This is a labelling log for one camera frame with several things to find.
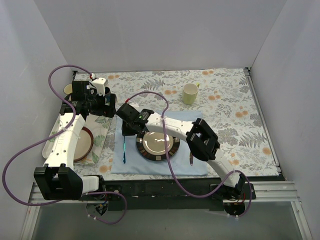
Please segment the blue metal fork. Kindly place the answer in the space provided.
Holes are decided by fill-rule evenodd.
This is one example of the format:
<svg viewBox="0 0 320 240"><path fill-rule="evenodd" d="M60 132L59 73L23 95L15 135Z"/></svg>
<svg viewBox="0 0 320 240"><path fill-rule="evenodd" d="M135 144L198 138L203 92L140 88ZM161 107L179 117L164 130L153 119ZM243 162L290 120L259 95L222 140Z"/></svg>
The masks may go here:
<svg viewBox="0 0 320 240"><path fill-rule="evenodd" d="M126 164L126 137L123 136L123 158L122 158L123 164Z"/></svg>

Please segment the dark rimmed dinner plate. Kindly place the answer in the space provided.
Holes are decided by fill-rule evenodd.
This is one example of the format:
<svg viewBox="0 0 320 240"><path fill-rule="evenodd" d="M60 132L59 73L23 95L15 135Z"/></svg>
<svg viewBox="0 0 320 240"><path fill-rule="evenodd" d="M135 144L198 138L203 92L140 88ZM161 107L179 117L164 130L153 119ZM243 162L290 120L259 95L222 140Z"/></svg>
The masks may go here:
<svg viewBox="0 0 320 240"><path fill-rule="evenodd" d="M165 140L167 141L167 151L170 157L174 156L180 147L180 139L163 133L142 131L136 136L136 148L138 153L145 159L153 162L167 160L165 150Z"/></svg>

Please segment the light blue cloth napkin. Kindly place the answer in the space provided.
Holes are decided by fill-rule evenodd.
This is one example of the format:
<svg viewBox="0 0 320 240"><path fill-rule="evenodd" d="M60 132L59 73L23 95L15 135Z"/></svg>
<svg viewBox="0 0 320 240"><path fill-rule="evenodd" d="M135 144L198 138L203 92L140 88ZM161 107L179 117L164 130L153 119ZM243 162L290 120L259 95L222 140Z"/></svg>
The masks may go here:
<svg viewBox="0 0 320 240"><path fill-rule="evenodd" d="M112 174L161 175L171 172L165 154L165 140L170 155L170 164L176 176L204 176L208 174L207 163L193 158L190 164L190 149L186 142L163 133L141 132L122 136L123 121L117 117L114 138Z"/></svg>

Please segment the iridescent gold knife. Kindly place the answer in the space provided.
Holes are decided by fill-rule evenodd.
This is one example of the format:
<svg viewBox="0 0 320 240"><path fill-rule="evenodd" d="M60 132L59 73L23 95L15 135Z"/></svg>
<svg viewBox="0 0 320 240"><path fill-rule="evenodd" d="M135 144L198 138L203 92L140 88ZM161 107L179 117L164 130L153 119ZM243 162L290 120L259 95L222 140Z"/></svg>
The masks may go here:
<svg viewBox="0 0 320 240"><path fill-rule="evenodd" d="M190 164L191 166L194 165L194 156L193 156L192 153L190 153L190 155L189 155L189 164Z"/></svg>

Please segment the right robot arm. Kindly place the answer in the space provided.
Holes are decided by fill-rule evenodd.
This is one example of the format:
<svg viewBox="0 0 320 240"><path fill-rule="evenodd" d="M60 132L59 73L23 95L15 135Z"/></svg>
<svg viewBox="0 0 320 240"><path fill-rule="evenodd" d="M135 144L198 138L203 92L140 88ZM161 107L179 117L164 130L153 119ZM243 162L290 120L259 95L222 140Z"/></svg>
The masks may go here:
<svg viewBox="0 0 320 240"><path fill-rule="evenodd" d="M169 170L179 188L187 195L194 198L206 198L218 193L221 197L237 199L245 192L245 175L235 170L232 164L224 156L220 149L218 136L202 118L195 121L183 121L163 114L158 114L149 109L138 111L128 103L124 103L116 115L122 119L122 134L132 136L143 130L155 133L163 133L176 137L187 143L189 151L196 159L208 163L218 174L221 183L211 192L204 195L195 195L188 192L180 184L168 163Z"/></svg>

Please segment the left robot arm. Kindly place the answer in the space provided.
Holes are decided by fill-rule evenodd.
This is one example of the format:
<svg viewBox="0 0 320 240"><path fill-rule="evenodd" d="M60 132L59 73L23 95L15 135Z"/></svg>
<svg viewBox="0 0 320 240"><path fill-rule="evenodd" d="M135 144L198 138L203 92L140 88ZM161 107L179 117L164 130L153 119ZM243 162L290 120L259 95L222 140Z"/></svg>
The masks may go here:
<svg viewBox="0 0 320 240"><path fill-rule="evenodd" d="M73 81L71 86L72 92L62 98L53 147L44 165L35 169L34 179L45 200L78 200L87 193L101 200L107 193L103 177L79 176L74 172L74 156L87 116L113 118L116 95L102 77Z"/></svg>

